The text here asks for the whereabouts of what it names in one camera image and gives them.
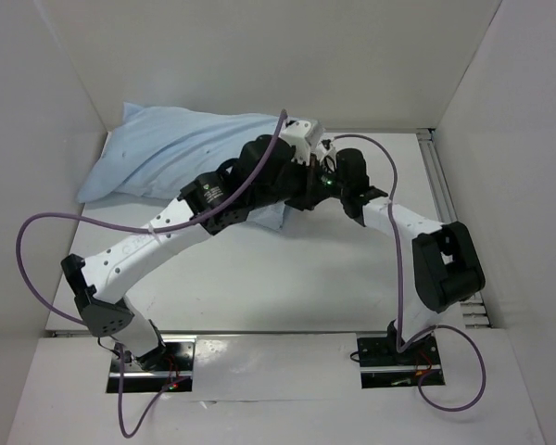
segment pillow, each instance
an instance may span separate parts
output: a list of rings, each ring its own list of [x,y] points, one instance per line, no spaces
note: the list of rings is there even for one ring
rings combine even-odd
[[[272,134],[276,122],[262,114],[221,116],[124,104],[123,124],[111,133],[77,200],[90,202],[112,192],[173,199],[199,174],[237,158],[248,141]],[[284,203],[252,211],[248,218],[273,230],[283,219]]]

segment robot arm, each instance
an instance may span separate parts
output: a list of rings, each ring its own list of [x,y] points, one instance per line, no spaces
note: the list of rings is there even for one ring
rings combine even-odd
[[[393,237],[389,200],[379,197],[362,209],[363,222]],[[467,227],[424,218],[399,204],[392,205],[402,250],[411,256],[413,286],[405,286],[403,338],[409,339],[436,324],[452,304],[468,299],[486,282]],[[390,329],[398,329],[398,320]]]
[[[136,310],[126,292],[140,279],[181,251],[246,220],[254,209],[279,201],[298,210],[313,210],[337,198],[357,223],[393,235],[387,218],[387,194],[370,186],[361,152],[335,152],[322,141],[317,122],[290,121],[281,131],[272,155],[255,181],[233,204],[201,224],[181,232],[155,234],[153,229],[188,222],[218,207],[253,171],[270,137],[244,145],[239,159],[223,162],[182,189],[179,197],[144,228],[149,235],[131,235],[107,250],[83,259],[62,261],[81,318],[95,337],[114,337],[130,350],[144,369],[155,366],[166,352],[155,325]],[[402,244],[412,252],[414,284],[406,286],[403,336],[434,323],[450,304],[469,298],[484,286],[469,233],[463,224],[442,225],[394,206]],[[442,255],[449,256],[445,262]]]

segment white enclosure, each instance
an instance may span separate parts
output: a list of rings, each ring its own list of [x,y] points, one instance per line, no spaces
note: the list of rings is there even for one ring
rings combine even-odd
[[[122,101],[435,127],[499,0],[40,0],[108,128]]]

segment cylindrical motor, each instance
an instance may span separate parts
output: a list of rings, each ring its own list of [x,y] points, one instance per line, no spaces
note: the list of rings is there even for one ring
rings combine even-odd
[[[220,206],[230,193],[222,177],[216,172],[202,173],[194,180],[197,193],[201,196],[205,208],[214,209]]]

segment black bracket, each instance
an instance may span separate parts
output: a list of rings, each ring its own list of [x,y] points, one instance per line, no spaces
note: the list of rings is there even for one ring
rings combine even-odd
[[[411,246],[416,291],[431,311],[441,313],[484,287],[486,279],[474,242],[461,222],[444,225],[432,234],[420,234]],[[443,255],[451,261],[445,263]]]
[[[74,292],[74,303],[94,337],[108,337],[126,327],[133,318],[123,300],[116,304],[94,299],[95,286],[88,286],[82,274],[84,259],[71,254],[60,263],[66,281]]]

